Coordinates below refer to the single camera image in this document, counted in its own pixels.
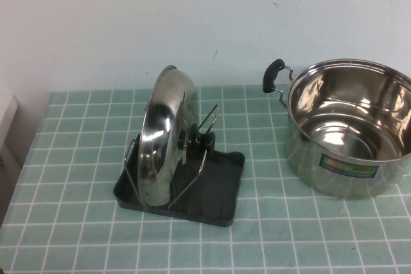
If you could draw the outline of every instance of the drip tray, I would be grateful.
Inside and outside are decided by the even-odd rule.
[[[138,140],[127,162],[134,181],[137,179]],[[190,164],[180,161],[170,184],[173,196],[178,196],[198,173],[201,158]],[[118,204],[124,209],[136,210],[178,219],[186,219],[210,225],[228,227],[234,221],[238,190],[241,183],[245,157],[240,152],[222,153],[213,151],[208,155],[198,179],[170,207],[143,207],[133,190],[127,172],[123,170],[113,188]]]

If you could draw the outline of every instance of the pot lid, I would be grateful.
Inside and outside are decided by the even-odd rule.
[[[179,140],[198,124],[194,83],[173,65],[155,82],[143,120],[137,157],[137,190],[146,207],[170,202],[171,181],[185,150]]]

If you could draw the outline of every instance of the table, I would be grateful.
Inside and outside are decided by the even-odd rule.
[[[10,273],[411,273],[411,173],[383,196],[344,201],[290,169],[285,109],[260,86],[198,89],[221,104],[216,149],[246,156],[229,228],[118,207],[112,188],[150,90],[53,93],[4,225]]]

